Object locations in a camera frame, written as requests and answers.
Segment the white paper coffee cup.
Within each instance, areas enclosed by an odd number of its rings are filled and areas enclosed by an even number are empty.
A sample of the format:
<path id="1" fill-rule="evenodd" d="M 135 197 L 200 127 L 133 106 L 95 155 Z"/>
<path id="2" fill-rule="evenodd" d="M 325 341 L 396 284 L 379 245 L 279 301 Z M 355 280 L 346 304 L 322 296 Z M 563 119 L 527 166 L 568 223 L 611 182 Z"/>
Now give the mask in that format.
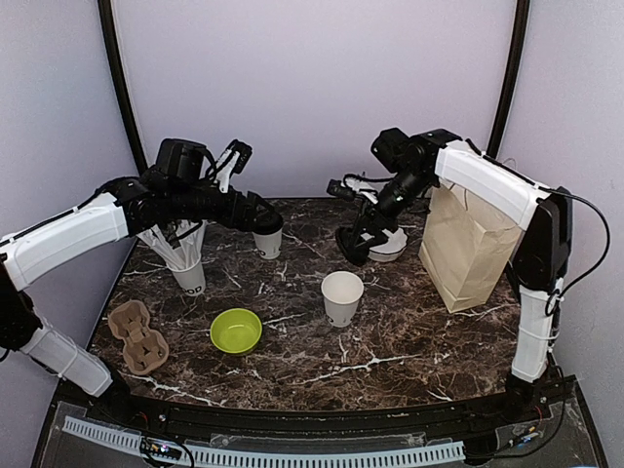
<path id="1" fill-rule="evenodd" d="M 278 230 L 272 234 L 253 234 L 255 247 L 262 259 L 275 259 L 281 253 L 282 247 L 282 230 Z"/>

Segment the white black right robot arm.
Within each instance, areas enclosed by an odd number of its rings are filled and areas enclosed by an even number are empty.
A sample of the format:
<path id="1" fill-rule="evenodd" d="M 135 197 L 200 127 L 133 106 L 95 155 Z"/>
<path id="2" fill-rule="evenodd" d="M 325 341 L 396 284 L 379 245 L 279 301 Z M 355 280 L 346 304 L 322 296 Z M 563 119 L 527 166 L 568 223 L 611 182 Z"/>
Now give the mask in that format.
<path id="1" fill-rule="evenodd" d="M 568 192 L 504 167 L 445 129 L 414 136 L 387 129 L 370 150 L 388 177 L 350 174 L 328 185 L 332 196 L 359 204 L 353 223 L 336 230 L 342 254 L 358 266 L 372 254 L 396 259 L 407 246 L 400 216 L 429 195 L 418 256 L 439 296 L 451 312 L 481 305 L 510 269 L 521 312 L 509 378 L 536 382 L 558 333 L 555 297 L 571 252 Z"/>

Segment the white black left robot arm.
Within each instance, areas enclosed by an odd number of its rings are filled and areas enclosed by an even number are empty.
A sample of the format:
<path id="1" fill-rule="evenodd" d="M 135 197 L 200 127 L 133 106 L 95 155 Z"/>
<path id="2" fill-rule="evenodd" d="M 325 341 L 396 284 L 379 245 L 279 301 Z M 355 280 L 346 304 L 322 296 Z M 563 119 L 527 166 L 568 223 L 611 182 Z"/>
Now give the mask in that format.
<path id="1" fill-rule="evenodd" d="M 1 240 L 1 346 L 21 352 L 99 399 L 117 425 L 137 418 L 137 402 L 102 360 L 35 312 L 26 289 L 52 270 L 103 245 L 176 221 L 213 221 L 229 229 L 268 234 L 283 221 L 259 195 L 220 190 L 200 179 L 150 183 L 135 177 L 107 182 L 83 204 Z"/>

